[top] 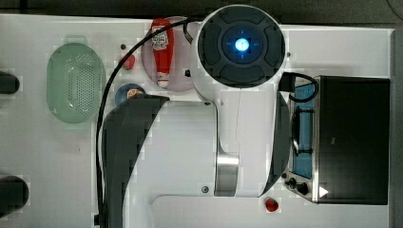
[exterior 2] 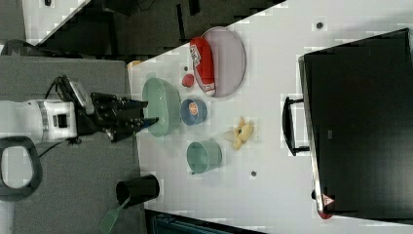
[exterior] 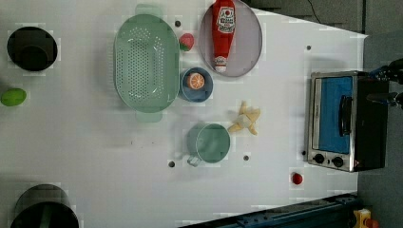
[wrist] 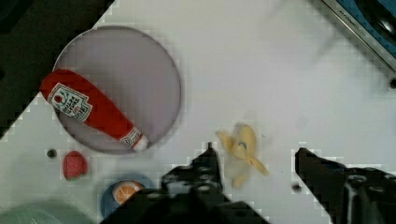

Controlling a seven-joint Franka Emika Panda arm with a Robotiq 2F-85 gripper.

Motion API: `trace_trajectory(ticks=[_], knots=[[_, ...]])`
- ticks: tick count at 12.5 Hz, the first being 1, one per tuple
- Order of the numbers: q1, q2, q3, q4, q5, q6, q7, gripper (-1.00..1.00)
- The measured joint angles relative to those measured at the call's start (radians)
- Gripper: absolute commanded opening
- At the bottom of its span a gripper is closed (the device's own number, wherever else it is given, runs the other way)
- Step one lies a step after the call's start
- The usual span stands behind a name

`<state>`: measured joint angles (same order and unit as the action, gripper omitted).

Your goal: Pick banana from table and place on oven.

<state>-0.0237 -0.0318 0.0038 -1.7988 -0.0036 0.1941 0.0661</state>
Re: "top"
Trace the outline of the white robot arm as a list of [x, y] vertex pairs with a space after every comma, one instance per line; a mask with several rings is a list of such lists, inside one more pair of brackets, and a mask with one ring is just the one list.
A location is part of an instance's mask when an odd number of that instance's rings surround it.
[[100, 228], [154, 228], [159, 197], [262, 196], [288, 162], [289, 110], [279, 93], [286, 42], [265, 11], [215, 10], [190, 52], [199, 99], [137, 94], [101, 131]]

